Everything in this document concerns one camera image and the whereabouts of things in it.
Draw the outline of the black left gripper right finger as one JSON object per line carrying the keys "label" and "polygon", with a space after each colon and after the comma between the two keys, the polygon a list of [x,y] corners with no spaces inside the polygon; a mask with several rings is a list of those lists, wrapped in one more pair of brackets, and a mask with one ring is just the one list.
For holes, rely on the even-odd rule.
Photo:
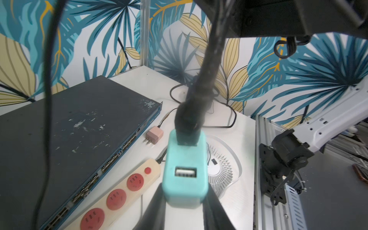
{"label": "black left gripper right finger", "polygon": [[204,230],[235,229],[211,185],[202,205]]}

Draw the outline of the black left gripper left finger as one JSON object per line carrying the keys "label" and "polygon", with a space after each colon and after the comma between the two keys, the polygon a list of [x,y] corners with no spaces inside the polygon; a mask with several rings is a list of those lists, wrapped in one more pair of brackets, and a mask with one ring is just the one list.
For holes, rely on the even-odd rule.
{"label": "black left gripper left finger", "polygon": [[166,213],[166,199],[162,183],[159,184],[141,220],[134,230],[164,230]]}

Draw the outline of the beige red power strip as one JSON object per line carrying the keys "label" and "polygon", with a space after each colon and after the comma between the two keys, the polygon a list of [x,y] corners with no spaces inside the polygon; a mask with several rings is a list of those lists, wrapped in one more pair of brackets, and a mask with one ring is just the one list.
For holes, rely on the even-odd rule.
{"label": "beige red power strip", "polygon": [[160,164],[155,159],[146,160],[65,229],[107,230],[153,185],[160,175]]}

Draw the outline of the teal USB power adapter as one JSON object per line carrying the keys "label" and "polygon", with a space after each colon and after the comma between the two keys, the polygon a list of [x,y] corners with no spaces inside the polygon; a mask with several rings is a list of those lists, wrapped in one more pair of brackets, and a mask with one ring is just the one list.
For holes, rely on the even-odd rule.
{"label": "teal USB power adapter", "polygon": [[174,208],[196,209],[209,190],[208,145],[200,132],[195,146],[179,145],[176,130],[169,135],[162,188]]}

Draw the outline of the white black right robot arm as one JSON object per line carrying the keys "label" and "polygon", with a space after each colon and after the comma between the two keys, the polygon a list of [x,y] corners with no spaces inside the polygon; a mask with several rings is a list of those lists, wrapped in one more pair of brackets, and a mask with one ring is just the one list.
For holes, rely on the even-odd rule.
{"label": "white black right robot arm", "polygon": [[368,80],[364,79],[316,117],[275,136],[270,145],[259,142],[261,193],[273,206],[285,204],[284,186],[295,172],[328,141],[367,117]]}

